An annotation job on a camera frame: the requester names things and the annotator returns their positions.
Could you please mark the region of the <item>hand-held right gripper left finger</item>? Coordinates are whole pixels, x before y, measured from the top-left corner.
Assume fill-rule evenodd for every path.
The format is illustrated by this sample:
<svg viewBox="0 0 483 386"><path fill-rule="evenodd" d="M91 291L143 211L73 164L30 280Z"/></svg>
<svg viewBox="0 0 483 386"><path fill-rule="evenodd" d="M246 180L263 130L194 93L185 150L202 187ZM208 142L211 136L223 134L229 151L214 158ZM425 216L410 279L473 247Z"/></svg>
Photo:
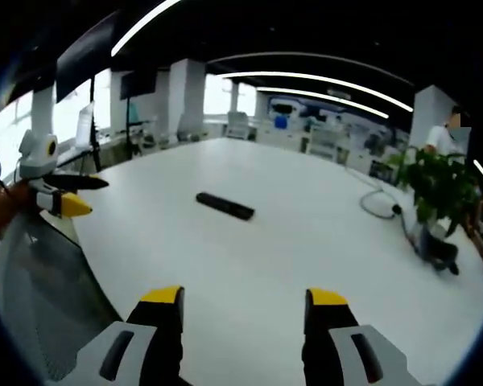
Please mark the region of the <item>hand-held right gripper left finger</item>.
<svg viewBox="0 0 483 386"><path fill-rule="evenodd" d="M49 385L183 385L180 363L184 287L144 295L125 322L113 322L82 347L76 366Z"/></svg>

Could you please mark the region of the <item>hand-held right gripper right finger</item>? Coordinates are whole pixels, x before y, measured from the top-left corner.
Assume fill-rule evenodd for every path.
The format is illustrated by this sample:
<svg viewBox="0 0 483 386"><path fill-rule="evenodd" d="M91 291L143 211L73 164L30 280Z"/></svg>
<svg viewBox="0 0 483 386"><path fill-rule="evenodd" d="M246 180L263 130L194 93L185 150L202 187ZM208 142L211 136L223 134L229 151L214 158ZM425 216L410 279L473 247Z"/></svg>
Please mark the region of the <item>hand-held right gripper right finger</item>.
<svg viewBox="0 0 483 386"><path fill-rule="evenodd" d="M357 322L336 292L305 294L303 373L307 385L419 385L406 356L370 325Z"/></svg>

